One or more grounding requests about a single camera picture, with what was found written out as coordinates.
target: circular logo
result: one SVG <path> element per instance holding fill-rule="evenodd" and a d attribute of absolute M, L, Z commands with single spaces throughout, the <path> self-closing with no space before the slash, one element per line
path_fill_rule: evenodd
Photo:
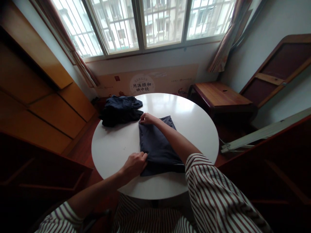
<path fill-rule="evenodd" d="M 148 74 L 137 74 L 130 81 L 132 95 L 154 93 L 155 84 Z"/>

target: beige curtain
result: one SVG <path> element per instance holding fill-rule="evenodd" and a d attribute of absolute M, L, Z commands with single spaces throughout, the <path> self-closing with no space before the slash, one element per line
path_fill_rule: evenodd
<path fill-rule="evenodd" d="M 222 72 L 225 70 L 225 65 L 231 46 L 235 40 L 240 23 L 243 20 L 243 17 L 245 16 L 245 13 L 247 12 L 251 2 L 252 0 L 236 0 L 231 24 L 227 33 L 219 44 L 214 60 L 208 68 L 209 72 Z"/>
<path fill-rule="evenodd" d="M 58 11 L 51 0 L 30 0 L 30 2 L 33 4 L 41 18 L 45 21 L 52 34 L 56 37 L 57 40 L 61 40 L 63 46 L 71 54 L 73 61 L 78 66 L 88 86 L 99 86 L 98 80 L 78 54 L 72 40 L 67 33 L 67 30 L 63 26 L 61 16 L 58 14 Z"/>

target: right hand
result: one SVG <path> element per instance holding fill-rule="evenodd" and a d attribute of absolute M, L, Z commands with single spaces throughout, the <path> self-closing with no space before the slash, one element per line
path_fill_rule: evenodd
<path fill-rule="evenodd" d="M 155 116 L 149 114 L 149 113 L 144 113 L 140 117 L 140 123 L 141 124 L 155 124 L 159 118 L 156 118 Z"/>
<path fill-rule="evenodd" d="M 132 153 L 123 167 L 120 169 L 119 173 L 126 181 L 127 184 L 129 181 L 134 179 L 135 177 L 139 176 L 140 173 L 145 169 L 147 166 L 147 154 L 144 152 L 139 153 Z"/>

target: dark blue cloth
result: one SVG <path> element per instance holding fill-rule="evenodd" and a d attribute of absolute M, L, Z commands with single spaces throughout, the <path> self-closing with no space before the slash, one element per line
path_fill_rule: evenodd
<path fill-rule="evenodd" d="M 116 124 L 125 124 L 130 121 L 138 121 L 143 111 L 139 111 L 143 103 L 133 96 L 115 96 L 108 98 L 104 109 L 100 112 L 99 118 L 102 124 L 107 127 L 114 127 Z"/>
<path fill-rule="evenodd" d="M 166 116 L 161 120 L 176 130 L 171 116 Z M 139 139 L 140 151 L 148 154 L 148 165 L 140 176 L 165 172 L 185 173 L 184 164 L 156 126 L 139 124 Z"/>

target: striped shirt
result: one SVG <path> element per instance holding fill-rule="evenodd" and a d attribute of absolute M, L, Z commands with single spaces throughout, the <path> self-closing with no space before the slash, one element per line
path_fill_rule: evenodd
<path fill-rule="evenodd" d="M 247 197 L 202 154 L 188 157 L 186 179 L 195 224 L 177 210 L 141 208 L 121 195 L 112 231 L 272 232 Z M 65 202 L 45 218 L 37 232 L 77 232 L 82 221 Z"/>

